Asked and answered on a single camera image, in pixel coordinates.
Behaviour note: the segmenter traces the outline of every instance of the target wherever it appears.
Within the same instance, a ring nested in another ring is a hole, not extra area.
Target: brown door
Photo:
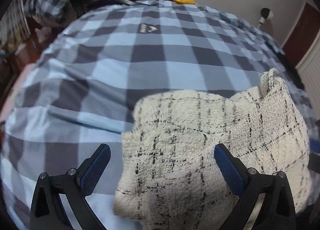
[[[293,66],[307,53],[319,29],[320,12],[306,3],[296,27],[282,48]]]

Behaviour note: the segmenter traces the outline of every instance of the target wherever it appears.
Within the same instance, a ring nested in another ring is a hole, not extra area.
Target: blue plaid bedsheet
[[[206,6],[143,3],[88,12],[58,36],[28,76],[6,121],[1,154],[4,199],[19,229],[29,227],[39,174],[77,168],[100,143],[109,144],[112,157],[87,201],[108,230],[140,229],[113,215],[112,205],[122,173],[121,133],[132,128],[135,103],[150,94],[193,89],[230,97],[276,67],[310,138],[319,138],[307,95],[276,57],[281,49],[272,37]]]

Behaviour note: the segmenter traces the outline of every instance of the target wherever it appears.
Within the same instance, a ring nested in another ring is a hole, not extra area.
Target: fluffy towel
[[[150,230],[218,229],[238,201],[213,158],[218,143],[260,173],[284,171],[296,211],[306,207],[307,127],[276,69],[230,99],[191,90],[148,96],[134,119],[122,134],[115,214]]]

